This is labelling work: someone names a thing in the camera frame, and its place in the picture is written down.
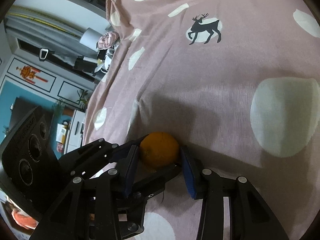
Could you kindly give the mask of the person's left hand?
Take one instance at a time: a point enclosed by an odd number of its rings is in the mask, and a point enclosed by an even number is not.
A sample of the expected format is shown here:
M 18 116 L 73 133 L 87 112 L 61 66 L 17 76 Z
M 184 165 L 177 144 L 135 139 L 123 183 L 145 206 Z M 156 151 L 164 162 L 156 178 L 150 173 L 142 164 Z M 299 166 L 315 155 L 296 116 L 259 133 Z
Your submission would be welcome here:
M 37 227 L 38 221 L 20 209 L 10 198 L 7 201 L 12 209 L 11 216 L 19 226 L 27 230 L 34 230 Z

